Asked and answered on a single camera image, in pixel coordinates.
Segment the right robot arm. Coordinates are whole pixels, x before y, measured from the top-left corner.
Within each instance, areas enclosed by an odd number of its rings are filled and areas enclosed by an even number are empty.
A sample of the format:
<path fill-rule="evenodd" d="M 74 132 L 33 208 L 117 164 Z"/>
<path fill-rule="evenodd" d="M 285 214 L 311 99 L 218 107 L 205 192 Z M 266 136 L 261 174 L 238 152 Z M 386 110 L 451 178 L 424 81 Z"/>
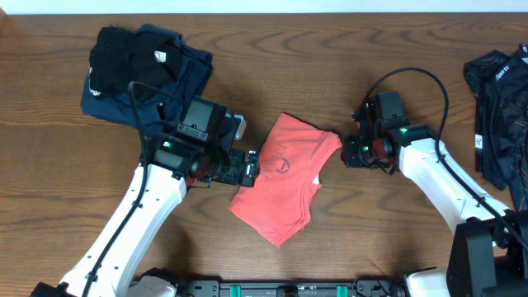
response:
<path fill-rule="evenodd" d="M 445 268 L 405 274 L 392 296 L 525 296 L 527 213 L 489 195 L 449 154 L 427 124 L 411 125 L 396 92 L 367 97 L 346 137 L 348 167 L 401 172 L 436 207 L 454 234 Z"/>

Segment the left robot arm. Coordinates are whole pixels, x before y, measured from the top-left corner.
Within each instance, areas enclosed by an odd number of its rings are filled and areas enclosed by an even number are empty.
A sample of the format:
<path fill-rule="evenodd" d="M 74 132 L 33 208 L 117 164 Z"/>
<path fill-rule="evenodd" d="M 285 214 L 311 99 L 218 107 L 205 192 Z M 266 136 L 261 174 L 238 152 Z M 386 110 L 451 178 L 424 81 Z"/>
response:
<path fill-rule="evenodd" d="M 143 140 L 140 164 L 114 214 L 78 264 L 56 285 L 39 283 L 36 296 L 175 296 L 177 283 L 155 270 L 134 279 L 144 254 L 167 217 L 195 181 L 252 187 L 258 153 L 233 147 L 245 118 L 201 97 L 180 122 Z"/>

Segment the orange-red soccer t-shirt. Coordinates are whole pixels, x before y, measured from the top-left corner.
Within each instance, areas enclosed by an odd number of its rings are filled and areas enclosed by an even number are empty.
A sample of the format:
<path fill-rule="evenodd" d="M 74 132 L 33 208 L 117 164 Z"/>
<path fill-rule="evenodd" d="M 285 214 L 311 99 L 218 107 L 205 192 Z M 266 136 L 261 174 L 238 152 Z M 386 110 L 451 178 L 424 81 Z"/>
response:
<path fill-rule="evenodd" d="M 309 223 L 319 173 L 341 147 L 337 134 L 280 114 L 262 145 L 255 185 L 241 188 L 229 209 L 280 247 Z"/>

